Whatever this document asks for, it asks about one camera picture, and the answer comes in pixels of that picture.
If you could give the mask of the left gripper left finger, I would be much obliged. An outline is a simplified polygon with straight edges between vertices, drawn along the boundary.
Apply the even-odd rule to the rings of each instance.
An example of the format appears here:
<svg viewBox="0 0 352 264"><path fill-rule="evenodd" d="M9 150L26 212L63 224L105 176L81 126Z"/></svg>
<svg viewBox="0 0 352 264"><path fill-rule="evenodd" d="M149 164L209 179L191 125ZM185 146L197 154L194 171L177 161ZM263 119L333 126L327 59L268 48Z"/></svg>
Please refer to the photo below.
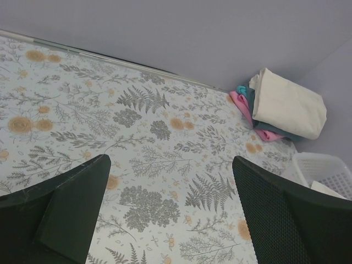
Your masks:
<svg viewBox="0 0 352 264"><path fill-rule="evenodd" d="M1 263L85 263L110 168L98 155L1 196Z"/></svg>

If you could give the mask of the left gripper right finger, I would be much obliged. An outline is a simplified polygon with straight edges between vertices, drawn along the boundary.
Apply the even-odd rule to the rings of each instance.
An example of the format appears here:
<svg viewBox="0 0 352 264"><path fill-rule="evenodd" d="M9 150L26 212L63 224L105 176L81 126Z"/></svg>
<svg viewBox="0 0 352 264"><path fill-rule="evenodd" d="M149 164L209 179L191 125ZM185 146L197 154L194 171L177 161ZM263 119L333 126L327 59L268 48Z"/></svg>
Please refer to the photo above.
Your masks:
<svg viewBox="0 0 352 264"><path fill-rule="evenodd" d="M351 263L351 201L241 156L232 169L258 263Z"/></svg>

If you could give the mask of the white t shirt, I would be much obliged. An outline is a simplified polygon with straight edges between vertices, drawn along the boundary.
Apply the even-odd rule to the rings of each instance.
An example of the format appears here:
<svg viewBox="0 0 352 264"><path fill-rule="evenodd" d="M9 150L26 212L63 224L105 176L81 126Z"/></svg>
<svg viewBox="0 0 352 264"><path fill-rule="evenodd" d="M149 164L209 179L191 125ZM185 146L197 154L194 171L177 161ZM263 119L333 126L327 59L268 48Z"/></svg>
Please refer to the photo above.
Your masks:
<svg viewBox="0 0 352 264"><path fill-rule="evenodd" d="M333 197L337 197L337 198L346 200L346 198L344 196L338 194L334 190L330 189L329 187L327 187L317 181L313 181L313 183L311 185L311 190L318 191L320 193L323 193L323 194L326 194L329 196L333 196Z"/></svg>

